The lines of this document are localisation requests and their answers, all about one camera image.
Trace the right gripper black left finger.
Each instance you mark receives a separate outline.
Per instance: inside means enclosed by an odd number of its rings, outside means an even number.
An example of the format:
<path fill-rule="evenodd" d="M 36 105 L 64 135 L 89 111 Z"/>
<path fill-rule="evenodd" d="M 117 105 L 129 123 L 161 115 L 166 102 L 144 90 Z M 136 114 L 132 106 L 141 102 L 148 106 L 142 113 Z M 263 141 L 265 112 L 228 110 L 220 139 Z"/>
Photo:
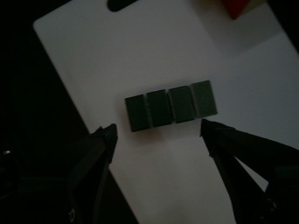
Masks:
<path fill-rule="evenodd" d="M 68 224 L 98 224 L 98 206 L 117 144 L 117 126 L 98 127 L 78 142 L 81 155 L 68 176 Z"/>

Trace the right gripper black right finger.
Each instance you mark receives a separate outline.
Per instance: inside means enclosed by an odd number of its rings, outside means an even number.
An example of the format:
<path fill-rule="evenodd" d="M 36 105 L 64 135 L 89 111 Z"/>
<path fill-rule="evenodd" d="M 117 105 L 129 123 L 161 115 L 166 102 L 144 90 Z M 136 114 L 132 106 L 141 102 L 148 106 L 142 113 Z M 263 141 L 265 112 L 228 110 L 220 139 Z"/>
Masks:
<path fill-rule="evenodd" d="M 200 136 L 237 224 L 299 224 L 299 150 L 204 119 Z"/>

